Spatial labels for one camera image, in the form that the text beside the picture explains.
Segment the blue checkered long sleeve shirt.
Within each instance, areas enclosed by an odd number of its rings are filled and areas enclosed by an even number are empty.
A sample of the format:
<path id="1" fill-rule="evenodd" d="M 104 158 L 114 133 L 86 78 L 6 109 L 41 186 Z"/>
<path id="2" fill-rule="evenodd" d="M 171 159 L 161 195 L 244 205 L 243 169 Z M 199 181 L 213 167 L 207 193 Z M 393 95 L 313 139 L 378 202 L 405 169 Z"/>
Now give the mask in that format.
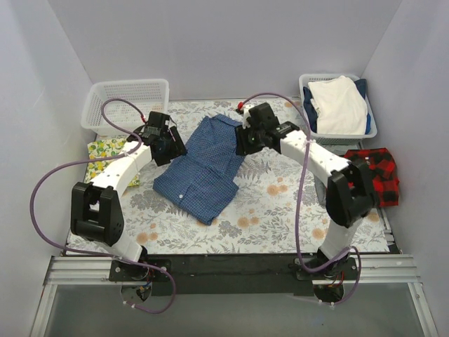
<path id="1" fill-rule="evenodd" d="M 153 190 L 205 225 L 211 225 L 239 190 L 234 178 L 244 157 L 236 154 L 235 128 L 223 114 L 204 117 Z"/>

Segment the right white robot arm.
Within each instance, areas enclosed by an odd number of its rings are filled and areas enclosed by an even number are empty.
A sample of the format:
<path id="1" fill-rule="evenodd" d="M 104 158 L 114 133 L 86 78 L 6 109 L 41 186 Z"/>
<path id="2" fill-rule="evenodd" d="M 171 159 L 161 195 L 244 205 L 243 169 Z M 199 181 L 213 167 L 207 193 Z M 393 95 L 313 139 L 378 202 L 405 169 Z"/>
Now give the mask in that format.
<path id="1" fill-rule="evenodd" d="M 314 259 L 298 260 L 309 274 L 335 278 L 353 250 L 354 235 L 363 218 L 377 206 L 367 163 L 339 157 L 315 143 L 294 123 L 279 122 L 268 103 L 250 108 L 240 103 L 236 110 L 243 117 L 242 124 L 235 128 L 238 155 L 269 148 L 296 161 L 303 172 L 311 172 L 324 184 L 330 218 L 327 235 Z"/>

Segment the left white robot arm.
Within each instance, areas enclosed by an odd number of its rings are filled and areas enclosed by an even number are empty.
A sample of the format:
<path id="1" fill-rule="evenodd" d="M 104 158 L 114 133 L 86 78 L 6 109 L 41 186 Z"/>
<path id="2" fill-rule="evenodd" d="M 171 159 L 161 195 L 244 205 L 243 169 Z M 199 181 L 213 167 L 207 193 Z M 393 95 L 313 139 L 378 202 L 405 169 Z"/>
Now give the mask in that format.
<path id="1" fill-rule="evenodd" d="M 187 153 L 176 126 L 170 122 L 169 115 L 150 112 L 147 122 L 135 129 L 123 146 L 127 153 L 141 140 L 136 151 L 115 159 L 89 183 L 77 183 L 72 189 L 71 233 L 128 260 L 125 272 L 135 281 L 149 274 L 149 263 L 141 258 L 145 254 L 143 247 L 125 231 L 120 198 L 148 163 L 163 166 Z"/>

